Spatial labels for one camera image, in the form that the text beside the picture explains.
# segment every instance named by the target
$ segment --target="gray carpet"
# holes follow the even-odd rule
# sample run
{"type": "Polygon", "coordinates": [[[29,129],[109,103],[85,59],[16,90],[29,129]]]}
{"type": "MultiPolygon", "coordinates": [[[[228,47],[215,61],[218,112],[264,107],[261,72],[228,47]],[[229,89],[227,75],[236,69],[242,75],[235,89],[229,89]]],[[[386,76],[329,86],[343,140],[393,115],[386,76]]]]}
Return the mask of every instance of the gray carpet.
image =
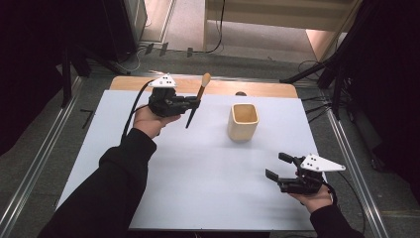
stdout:
{"type": "MultiPolygon", "coordinates": [[[[263,59],[231,58],[214,55],[194,55],[187,58],[186,53],[167,52],[164,57],[159,51],[140,56],[140,68],[132,75],[140,75],[149,70],[170,72],[172,74],[203,74],[210,72],[214,76],[245,77],[260,81],[277,81],[288,78],[298,72],[299,63],[263,59]]],[[[124,63],[124,67],[136,67],[133,57],[124,63]]],[[[103,91],[109,88],[115,76],[100,65],[92,65],[89,78],[83,78],[80,94],[74,108],[53,147],[52,153],[35,187],[14,225],[10,237],[36,237],[40,229],[51,218],[54,204],[64,188],[65,182],[77,157],[88,127],[88,114],[80,109],[95,110],[103,91]]],[[[313,80],[303,79],[295,84],[300,98],[319,96],[313,80]]],[[[41,146],[50,126],[56,117],[61,101],[59,93],[45,108],[42,114],[31,124],[16,146],[0,158],[0,212],[4,212],[8,200],[18,188],[26,170],[41,146]]],[[[322,105],[319,101],[305,101],[306,109],[322,105]]],[[[308,119],[320,111],[310,113],[308,119]]],[[[420,233],[418,226],[419,205],[412,196],[408,184],[393,173],[382,174],[370,166],[370,157],[357,128],[348,120],[345,109],[341,112],[342,123],[349,141],[358,159],[358,163],[367,180],[371,193],[390,237],[415,237],[420,233]]],[[[326,114],[310,123],[319,155],[344,164],[343,155],[336,136],[326,114]]],[[[351,180],[348,172],[344,177],[351,180]]],[[[328,173],[327,180],[336,189],[343,213],[350,224],[358,230],[363,229],[361,207],[349,185],[336,173],[328,173]]],[[[366,237],[374,237],[366,224],[366,237]]],[[[271,237],[285,237],[290,234],[315,236],[314,233],[272,232],[271,237]]]]}

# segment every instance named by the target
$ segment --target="person's left hand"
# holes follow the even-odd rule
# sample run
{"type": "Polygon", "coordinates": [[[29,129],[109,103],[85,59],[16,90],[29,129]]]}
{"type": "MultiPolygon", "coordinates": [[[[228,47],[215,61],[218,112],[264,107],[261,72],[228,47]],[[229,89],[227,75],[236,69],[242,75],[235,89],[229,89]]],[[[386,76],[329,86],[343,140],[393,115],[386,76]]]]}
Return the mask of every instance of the person's left hand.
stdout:
{"type": "Polygon", "coordinates": [[[149,106],[145,106],[137,110],[134,117],[133,127],[143,131],[151,139],[160,133],[161,128],[165,127],[166,124],[176,121],[180,118],[180,115],[171,117],[158,117],[156,116],[149,106]]]}

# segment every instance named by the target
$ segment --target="metal frame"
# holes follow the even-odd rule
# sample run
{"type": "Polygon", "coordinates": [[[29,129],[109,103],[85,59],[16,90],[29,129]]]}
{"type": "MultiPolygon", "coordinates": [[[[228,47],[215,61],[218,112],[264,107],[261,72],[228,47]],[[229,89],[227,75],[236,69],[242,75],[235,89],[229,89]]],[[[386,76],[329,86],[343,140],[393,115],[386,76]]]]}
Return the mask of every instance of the metal frame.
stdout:
{"type": "Polygon", "coordinates": [[[65,122],[70,115],[75,101],[79,95],[79,91],[82,85],[82,78],[77,77],[72,85],[73,97],[70,99],[66,107],[61,108],[55,118],[55,121],[50,128],[49,133],[44,139],[38,153],[36,154],[31,166],[29,167],[25,177],[21,181],[18,189],[12,196],[9,204],[7,205],[6,211],[4,212],[0,220],[0,238],[9,237],[21,211],[23,210],[29,196],[34,188],[41,172],[47,160],[49,159],[50,153],[53,150],[56,140],[58,139],[65,122]]]}
{"type": "Polygon", "coordinates": [[[341,121],[337,121],[335,119],[331,110],[328,110],[327,115],[340,145],[340,149],[343,153],[350,175],[355,183],[356,191],[358,192],[359,198],[364,207],[365,215],[370,223],[371,231],[373,232],[374,237],[387,238],[389,235],[386,231],[385,224],[383,223],[373,196],[368,189],[368,184],[366,183],[361,169],[359,168],[357,159],[353,153],[349,140],[347,139],[342,123],[341,121]]]}

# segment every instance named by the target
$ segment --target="cup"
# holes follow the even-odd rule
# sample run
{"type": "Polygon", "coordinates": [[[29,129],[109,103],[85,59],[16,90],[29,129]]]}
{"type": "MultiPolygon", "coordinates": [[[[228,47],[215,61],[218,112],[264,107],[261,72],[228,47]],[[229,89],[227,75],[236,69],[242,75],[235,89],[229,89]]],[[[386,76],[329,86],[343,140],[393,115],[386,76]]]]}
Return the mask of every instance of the cup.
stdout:
{"type": "Polygon", "coordinates": [[[232,105],[228,121],[228,135],[236,142],[253,138],[259,124],[259,114],[254,104],[239,103],[232,105]]]}

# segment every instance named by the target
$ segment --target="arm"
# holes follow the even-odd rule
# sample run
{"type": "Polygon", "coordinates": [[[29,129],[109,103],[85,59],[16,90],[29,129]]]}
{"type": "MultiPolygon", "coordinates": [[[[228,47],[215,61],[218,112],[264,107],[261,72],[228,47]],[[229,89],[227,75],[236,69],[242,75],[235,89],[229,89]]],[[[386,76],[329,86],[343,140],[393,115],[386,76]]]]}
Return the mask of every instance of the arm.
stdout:
{"type": "Polygon", "coordinates": [[[290,194],[306,206],[311,213],[311,223],[319,238],[362,238],[362,233],[354,230],[340,209],[333,205],[328,187],[322,185],[317,194],[290,194]]]}
{"type": "Polygon", "coordinates": [[[109,149],[99,168],[58,208],[39,237],[124,237],[146,188],[148,162],[160,129],[179,116],[159,118],[149,107],[136,113],[133,129],[109,149]]]}

